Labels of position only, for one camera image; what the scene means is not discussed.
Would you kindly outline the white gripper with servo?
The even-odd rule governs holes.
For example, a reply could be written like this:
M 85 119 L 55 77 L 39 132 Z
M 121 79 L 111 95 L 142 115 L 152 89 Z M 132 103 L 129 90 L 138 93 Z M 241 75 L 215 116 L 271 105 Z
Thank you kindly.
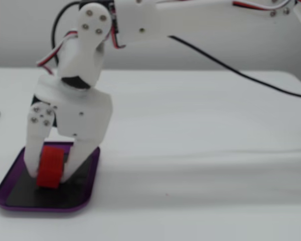
M 66 182 L 103 141 L 112 115 L 109 94 L 97 89 L 76 90 L 57 77 L 39 78 L 34 103 L 27 116 L 25 165 L 30 176 L 37 176 L 45 138 L 54 119 L 58 133 L 75 138 L 64 165 L 62 182 Z

